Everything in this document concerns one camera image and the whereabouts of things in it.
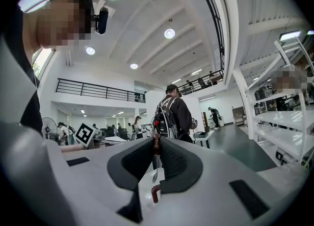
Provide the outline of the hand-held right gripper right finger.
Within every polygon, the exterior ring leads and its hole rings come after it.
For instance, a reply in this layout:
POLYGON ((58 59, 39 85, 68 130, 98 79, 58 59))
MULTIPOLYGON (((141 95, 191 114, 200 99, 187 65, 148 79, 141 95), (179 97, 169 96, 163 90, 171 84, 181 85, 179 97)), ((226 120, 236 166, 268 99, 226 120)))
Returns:
POLYGON ((144 226, 272 226, 309 176, 298 163, 254 172, 220 151, 160 143, 166 181, 144 226))

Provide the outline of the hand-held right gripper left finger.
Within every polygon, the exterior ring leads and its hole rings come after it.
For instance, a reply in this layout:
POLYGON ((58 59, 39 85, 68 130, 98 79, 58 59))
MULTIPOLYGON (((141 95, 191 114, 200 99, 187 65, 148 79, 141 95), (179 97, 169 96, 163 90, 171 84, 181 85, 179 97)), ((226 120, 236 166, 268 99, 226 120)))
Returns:
POLYGON ((59 145, 37 131, 0 121, 0 169, 14 192, 50 226, 160 226, 160 212, 142 218, 141 174, 124 168, 124 158, 148 168, 152 138, 110 149, 77 151, 85 163, 70 166, 59 145))

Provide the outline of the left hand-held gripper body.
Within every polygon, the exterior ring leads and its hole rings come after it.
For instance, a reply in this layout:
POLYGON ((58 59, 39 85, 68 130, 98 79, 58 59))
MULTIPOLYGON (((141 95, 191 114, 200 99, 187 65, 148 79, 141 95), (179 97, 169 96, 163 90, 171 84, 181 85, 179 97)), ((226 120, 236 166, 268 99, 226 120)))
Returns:
POLYGON ((95 143, 99 144, 105 140, 105 133, 102 130, 82 123, 73 135, 74 141, 82 144, 84 148, 95 148, 95 143))

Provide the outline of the small spoon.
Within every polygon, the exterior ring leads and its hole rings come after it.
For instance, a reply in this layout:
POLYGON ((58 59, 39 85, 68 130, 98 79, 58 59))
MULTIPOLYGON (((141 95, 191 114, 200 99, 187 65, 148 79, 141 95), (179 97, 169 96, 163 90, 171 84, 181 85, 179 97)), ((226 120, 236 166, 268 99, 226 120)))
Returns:
POLYGON ((159 167, 159 159, 160 159, 160 135, 158 133, 154 134, 154 159, 155 159, 155 167, 156 172, 153 176, 152 183, 155 183, 158 177, 158 167, 159 167))

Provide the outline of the person's left forearm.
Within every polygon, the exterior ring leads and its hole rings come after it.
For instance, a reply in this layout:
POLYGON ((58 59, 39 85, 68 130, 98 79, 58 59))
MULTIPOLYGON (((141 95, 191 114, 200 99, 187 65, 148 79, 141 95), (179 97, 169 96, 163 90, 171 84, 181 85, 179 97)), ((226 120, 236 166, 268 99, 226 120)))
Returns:
POLYGON ((60 148, 62 153, 73 152, 73 151, 81 151, 81 150, 86 150, 87 149, 87 147, 85 145, 83 145, 83 144, 60 146, 59 148, 60 148))

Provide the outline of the black standing fan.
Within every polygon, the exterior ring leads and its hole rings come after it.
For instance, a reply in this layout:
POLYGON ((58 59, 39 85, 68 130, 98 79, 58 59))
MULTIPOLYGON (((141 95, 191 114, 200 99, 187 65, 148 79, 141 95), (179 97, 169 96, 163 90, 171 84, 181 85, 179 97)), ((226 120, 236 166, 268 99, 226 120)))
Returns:
POLYGON ((57 141, 58 132, 57 126, 53 119, 49 117, 42 118, 42 134, 45 139, 57 141))

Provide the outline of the black mezzanine railing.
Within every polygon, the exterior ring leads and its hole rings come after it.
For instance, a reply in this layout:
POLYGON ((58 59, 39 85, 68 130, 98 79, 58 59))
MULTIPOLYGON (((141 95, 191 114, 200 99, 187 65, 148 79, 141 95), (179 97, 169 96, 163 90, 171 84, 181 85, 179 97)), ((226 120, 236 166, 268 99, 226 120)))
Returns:
POLYGON ((225 71, 225 39, 221 16, 216 0, 186 0, 192 4, 192 10, 198 16, 201 34, 206 38, 205 48, 209 49, 209 58, 213 68, 204 69, 204 75, 193 82, 195 90, 206 89, 223 81, 225 71))
POLYGON ((146 102, 145 94, 142 93, 64 78, 57 79, 55 92, 110 100, 146 102))

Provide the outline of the white desk with black legs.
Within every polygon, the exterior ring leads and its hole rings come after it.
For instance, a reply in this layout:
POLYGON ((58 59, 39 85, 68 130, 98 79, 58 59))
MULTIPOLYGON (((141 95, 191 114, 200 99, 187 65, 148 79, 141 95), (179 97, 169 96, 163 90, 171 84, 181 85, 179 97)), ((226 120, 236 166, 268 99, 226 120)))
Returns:
POLYGON ((192 138, 193 144, 209 149, 210 148, 209 138, 214 133, 215 133, 215 130, 210 130, 209 132, 200 132, 200 131, 196 132, 192 138))

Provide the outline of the gray marble table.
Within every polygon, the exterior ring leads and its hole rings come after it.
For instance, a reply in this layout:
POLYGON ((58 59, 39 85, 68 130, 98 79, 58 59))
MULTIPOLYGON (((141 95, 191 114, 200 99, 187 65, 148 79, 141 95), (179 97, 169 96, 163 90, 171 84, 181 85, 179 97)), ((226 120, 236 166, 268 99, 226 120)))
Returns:
POLYGON ((152 208, 156 205, 156 203, 153 202, 151 189, 154 186, 160 184, 160 182, 163 180, 165 180, 163 168, 158 168, 157 170, 152 170, 151 172, 147 172, 143 176, 143 178, 140 180, 138 184, 138 188, 139 188, 140 202, 143 207, 152 208), (153 182, 153 177, 156 172, 158 172, 157 179, 155 182, 153 182))

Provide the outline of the person's black shirt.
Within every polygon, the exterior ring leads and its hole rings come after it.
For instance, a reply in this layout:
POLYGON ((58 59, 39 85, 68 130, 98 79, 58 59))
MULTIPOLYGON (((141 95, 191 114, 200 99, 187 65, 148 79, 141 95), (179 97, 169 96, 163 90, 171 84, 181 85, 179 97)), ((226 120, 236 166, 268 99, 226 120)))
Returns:
POLYGON ((37 78, 26 56, 22 33, 23 11, 15 6, 0 34, 0 121, 41 133, 37 78))

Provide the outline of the brown cabinet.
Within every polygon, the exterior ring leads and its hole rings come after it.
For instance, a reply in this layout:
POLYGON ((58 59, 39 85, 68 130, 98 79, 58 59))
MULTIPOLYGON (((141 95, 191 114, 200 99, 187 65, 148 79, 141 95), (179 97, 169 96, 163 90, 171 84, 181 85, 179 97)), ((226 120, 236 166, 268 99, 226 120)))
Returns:
POLYGON ((245 125, 246 113, 243 106, 241 107, 232 107, 234 124, 236 126, 245 125))

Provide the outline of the window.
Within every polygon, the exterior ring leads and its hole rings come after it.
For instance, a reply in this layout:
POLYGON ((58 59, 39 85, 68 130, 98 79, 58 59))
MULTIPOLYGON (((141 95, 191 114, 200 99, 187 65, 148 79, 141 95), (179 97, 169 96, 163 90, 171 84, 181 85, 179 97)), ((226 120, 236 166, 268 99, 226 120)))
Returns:
POLYGON ((40 80, 47 65, 49 64, 55 49, 40 49, 33 55, 32 68, 35 76, 40 80))

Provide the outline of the white shelving rack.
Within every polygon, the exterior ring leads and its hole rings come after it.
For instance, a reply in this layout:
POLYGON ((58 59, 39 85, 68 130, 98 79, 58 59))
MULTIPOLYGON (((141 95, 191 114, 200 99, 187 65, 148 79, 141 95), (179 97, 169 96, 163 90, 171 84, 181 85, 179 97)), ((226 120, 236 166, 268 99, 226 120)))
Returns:
POLYGON ((275 58, 260 74, 248 83, 241 69, 233 70, 246 113, 248 135, 260 146, 269 143, 274 147, 275 162, 283 165, 290 162, 301 164, 310 170, 314 167, 314 61, 298 37, 291 42, 275 41, 275 58), (283 66, 294 65, 307 75, 307 110, 269 111, 267 104, 282 94, 256 100, 254 92, 262 86, 272 86, 274 72, 283 66))

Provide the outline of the black appliance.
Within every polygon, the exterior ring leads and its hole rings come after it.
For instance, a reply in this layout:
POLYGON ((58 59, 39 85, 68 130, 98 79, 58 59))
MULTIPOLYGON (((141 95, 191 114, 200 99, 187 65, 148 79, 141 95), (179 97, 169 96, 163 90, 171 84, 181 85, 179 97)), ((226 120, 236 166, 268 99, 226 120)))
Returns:
POLYGON ((272 86, 262 86, 254 92, 254 96, 256 100, 262 100, 275 94, 275 92, 276 90, 272 86))

